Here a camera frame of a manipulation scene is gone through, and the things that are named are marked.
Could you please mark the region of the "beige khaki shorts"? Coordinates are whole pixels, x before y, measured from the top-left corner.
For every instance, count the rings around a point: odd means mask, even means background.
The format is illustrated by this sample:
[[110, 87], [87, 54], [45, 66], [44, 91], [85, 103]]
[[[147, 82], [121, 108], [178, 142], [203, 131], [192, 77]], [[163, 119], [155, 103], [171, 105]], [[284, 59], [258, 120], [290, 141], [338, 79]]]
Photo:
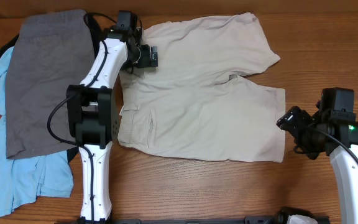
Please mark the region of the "beige khaki shorts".
[[144, 42], [158, 66], [120, 74], [120, 145], [204, 161], [283, 160], [285, 90], [249, 80], [279, 61], [254, 14], [157, 24]]

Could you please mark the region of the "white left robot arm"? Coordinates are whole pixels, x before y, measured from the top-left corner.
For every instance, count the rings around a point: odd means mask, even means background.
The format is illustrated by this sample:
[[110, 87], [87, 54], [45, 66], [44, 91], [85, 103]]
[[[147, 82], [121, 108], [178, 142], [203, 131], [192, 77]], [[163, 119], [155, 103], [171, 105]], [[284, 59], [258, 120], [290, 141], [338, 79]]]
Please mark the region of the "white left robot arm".
[[157, 48], [143, 44], [142, 33], [136, 14], [119, 11], [116, 23], [102, 34], [87, 76], [67, 88], [69, 131], [83, 165], [83, 205], [78, 223], [111, 221], [109, 156], [119, 129], [113, 88], [121, 70], [158, 65]]

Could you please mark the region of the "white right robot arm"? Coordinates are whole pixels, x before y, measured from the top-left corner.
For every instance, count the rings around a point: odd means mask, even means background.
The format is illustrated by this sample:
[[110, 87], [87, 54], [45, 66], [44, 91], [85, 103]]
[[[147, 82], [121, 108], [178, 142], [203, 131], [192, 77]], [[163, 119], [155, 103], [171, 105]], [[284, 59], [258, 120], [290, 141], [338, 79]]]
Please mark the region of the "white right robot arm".
[[309, 115], [291, 107], [277, 126], [294, 138], [294, 151], [315, 160], [325, 153], [334, 170], [339, 192], [341, 220], [358, 223], [358, 121], [354, 113], [354, 91], [325, 88]]

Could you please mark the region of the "light blue shirt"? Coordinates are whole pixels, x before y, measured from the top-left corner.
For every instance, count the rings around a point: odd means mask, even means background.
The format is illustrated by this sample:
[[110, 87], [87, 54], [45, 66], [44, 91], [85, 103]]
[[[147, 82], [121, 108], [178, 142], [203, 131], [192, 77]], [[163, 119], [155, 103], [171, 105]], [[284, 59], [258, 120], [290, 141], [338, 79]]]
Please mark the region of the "light blue shirt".
[[14, 48], [0, 56], [0, 217], [37, 197], [68, 198], [74, 186], [65, 151], [29, 159], [6, 158], [5, 82]]

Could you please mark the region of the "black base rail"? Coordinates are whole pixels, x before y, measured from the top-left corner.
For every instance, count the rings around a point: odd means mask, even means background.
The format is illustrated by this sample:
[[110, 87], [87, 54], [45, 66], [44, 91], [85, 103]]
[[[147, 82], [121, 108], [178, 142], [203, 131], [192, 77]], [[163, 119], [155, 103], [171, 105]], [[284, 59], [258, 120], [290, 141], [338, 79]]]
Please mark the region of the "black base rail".
[[186, 220], [141, 220], [141, 219], [113, 219], [111, 215], [107, 220], [89, 221], [81, 217], [75, 221], [65, 223], [89, 224], [285, 224], [292, 218], [301, 218], [305, 223], [330, 224], [327, 216], [316, 216], [308, 210], [293, 207], [282, 207], [275, 215], [254, 215], [244, 218], [214, 218], [214, 219], [186, 219]]

